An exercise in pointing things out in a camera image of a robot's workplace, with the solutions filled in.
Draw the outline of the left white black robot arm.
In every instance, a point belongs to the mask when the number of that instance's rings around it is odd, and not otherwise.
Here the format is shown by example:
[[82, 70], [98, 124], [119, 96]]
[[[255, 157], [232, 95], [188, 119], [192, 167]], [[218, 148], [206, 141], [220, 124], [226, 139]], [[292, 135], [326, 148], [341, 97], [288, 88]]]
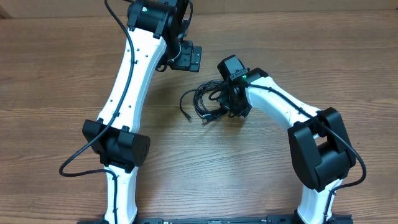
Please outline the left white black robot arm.
[[99, 155], [108, 185], [108, 206], [98, 223], [135, 223], [138, 168], [150, 139], [139, 134], [144, 100], [155, 72], [167, 68], [198, 72], [200, 46], [185, 40], [191, 1], [133, 1], [127, 11], [126, 47], [112, 92], [94, 121], [86, 120], [83, 135]]

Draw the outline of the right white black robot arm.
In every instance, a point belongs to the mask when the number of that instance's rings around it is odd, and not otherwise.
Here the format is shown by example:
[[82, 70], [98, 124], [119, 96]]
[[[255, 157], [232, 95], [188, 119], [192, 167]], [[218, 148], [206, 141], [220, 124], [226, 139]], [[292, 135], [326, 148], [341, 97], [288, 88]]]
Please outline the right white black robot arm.
[[352, 223], [331, 211], [336, 190], [355, 166], [356, 157], [339, 112], [320, 110], [279, 87], [267, 72], [246, 68], [231, 55], [217, 66], [225, 86], [219, 102], [231, 116], [246, 117], [257, 108], [287, 131], [294, 171], [303, 184], [291, 215], [268, 215], [266, 223]]

